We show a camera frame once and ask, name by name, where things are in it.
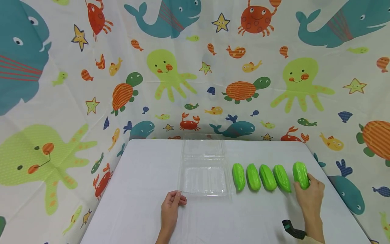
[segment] hand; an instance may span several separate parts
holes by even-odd
[[[161,205],[161,230],[157,244],[168,243],[177,222],[177,210],[179,205],[186,205],[187,198],[180,191],[171,191],[165,197]]]

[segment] human hand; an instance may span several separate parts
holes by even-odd
[[[304,216],[319,217],[325,185],[311,174],[307,174],[307,176],[310,180],[310,186],[306,190],[302,190],[299,182],[294,183],[296,198]]]

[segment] whale eye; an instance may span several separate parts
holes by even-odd
[[[23,46],[23,42],[22,42],[22,40],[20,39],[20,38],[17,38],[17,37],[14,37],[14,42],[16,43],[16,44],[18,44],[19,46]]]
[[[30,21],[31,24],[33,24],[33,25],[38,25],[38,21],[37,21],[37,19],[35,19],[34,17],[29,16],[28,19],[29,19],[29,21]]]

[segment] green octopus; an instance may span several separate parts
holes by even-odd
[[[0,145],[0,184],[43,181],[46,184],[46,213],[52,215],[58,208],[58,182],[62,181],[68,189],[78,185],[66,169],[89,163],[88,159],[77,158],[75,153],[97,145],[97,141],[81,142],[87,131],[88,124],[85,124],[68,143],[47,125],[30,125],[10,136]]]
[[[306,96],[310,96],[315,107],[319,111],[323,111],[317,93],[324,93],[328,95],[335,94],[335,91],[320,85],[313,85],[312,82],[318,73],[318,64],[312,58],[299,58],[291,61],[283,70],[283,79],[287,85],[286,91],[272,101],[271,107],[274,108],[280,104],[281,101],[288,98],[284,111],[289,113],[293,106],[295,97],[298,98],[299,105],[302,111],[306,112]]]
[[[176,58],[168,50],[158,49],[149,53],[147,57],[147,65],[149,69],[160,79],[160,85],[156,90],[154,98],[160,100],[163,91],[167,89],[168,98],[171,102],[175,101],[172,87],[183,97],[187,98],[180,84],[183,84],[192,93],[197,93],[195,89],[186,81],[186,79],[194,80],[196,75],[190,73],[179,74],[177,71]]]

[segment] turtle head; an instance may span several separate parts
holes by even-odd
[[[136,86],[141,84],[141,82],[144,80],[142,75],[138,72],[130,73],[126,78],[126,84],[129,84],[131,86]]]
[[[258,78],[253,83],[253,85],[256,87],[256,90],[267,88],[267,87],[269,87],[270,84],[271,84],[270,78],[265,77],[265,76]]]

